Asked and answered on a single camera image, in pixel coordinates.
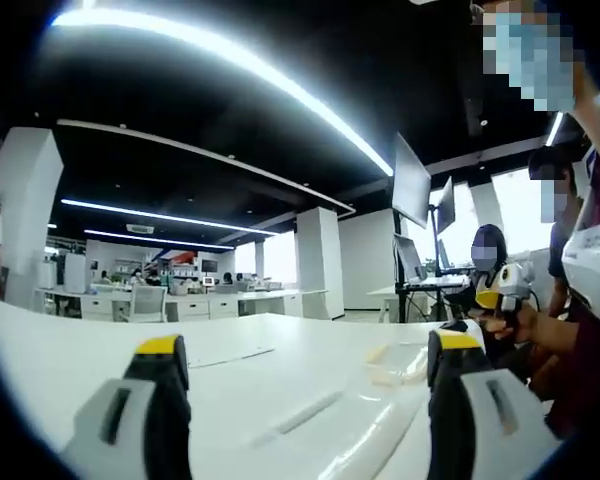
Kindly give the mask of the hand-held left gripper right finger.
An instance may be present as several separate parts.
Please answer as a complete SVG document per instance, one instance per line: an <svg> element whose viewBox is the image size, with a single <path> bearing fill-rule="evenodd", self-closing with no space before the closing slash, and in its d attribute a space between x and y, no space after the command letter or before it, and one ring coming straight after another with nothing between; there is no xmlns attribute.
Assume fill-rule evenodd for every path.
<svg viewBox="0 0 600 480"><path fill-rule="evenodd" d="M466 332L429 334L429 479L530 479L559 449L537 397Z"/></svg>

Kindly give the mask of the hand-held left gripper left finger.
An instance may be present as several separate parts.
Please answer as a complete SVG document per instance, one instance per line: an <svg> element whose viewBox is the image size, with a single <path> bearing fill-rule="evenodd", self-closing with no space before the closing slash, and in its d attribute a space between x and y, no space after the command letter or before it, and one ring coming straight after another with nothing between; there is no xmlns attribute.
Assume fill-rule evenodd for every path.
<svg viewBox="0 0 600 480"><path fill-rule="evenodd" d="M74 417L63 460L81 479L190 479L184 337L151 338Z"/></svg>

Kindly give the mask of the person's right hand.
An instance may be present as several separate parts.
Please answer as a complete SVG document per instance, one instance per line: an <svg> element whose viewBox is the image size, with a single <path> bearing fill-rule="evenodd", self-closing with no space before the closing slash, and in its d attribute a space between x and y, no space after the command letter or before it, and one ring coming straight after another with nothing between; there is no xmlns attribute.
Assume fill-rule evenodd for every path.
<svg viewBox="0 0 600 480"><path fill-rule="evenodd" d="M485 312L476 319L497 340L520 344L532 339L537 316L538 312L528 302L523 302L516 312Z"/></svg>

